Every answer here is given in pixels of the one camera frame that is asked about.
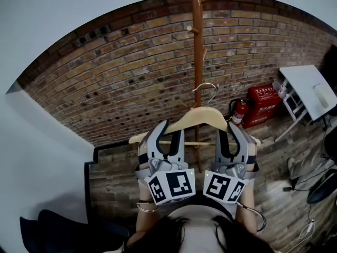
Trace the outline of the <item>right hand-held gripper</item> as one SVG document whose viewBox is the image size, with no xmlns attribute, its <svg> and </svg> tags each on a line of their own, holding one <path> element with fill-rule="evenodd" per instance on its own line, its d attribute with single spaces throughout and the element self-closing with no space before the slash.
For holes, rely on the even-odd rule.
<svg viewBox="0 0 337 253">
<path fill-rule="evenodd" d="M 256 140 L 233 122 L 229 122 L 228 129 L 236 142 L 237 151 L 234 154 L 230 152 L 227 133 L 218 129 L 215 143 L 215 163 L 245 163 L 254 168 L 252 171 L 246 171 L 242 179 L 208 170 L 205 172 L 203 195 L 220 203 L 236 203 L 244 188 L 254 181 L 259 171 L 259 165 L 255 163 Z"/>
</svg>

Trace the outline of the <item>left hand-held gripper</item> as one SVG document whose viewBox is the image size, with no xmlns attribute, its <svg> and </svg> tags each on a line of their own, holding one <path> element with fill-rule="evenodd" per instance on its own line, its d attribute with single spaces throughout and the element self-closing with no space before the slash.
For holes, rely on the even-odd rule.
<svg viewBox="0 0 337 253">
<path fill-rule="evenodd" d="M 138 144 L 135 175 L 144 180 L 156 205 L 179 202 L 195 195 L 195 171 L 184 162 L 184 130 L 173 132 L 170 149 L 164 154 L 159 140 L 169 125 L 160 122 Z"/>
</svg>

